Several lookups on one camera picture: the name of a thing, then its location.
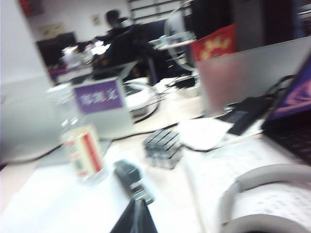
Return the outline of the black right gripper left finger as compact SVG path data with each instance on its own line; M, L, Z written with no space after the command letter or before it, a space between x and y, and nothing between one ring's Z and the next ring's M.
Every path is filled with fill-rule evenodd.
M137 233L138 232L138 203L131 199L124 212L110 231L111 233Z

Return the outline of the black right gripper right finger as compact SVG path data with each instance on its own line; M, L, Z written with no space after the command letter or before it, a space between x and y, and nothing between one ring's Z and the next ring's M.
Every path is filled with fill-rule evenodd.
M138 202L138 233L157 233L156 226L145 200Z

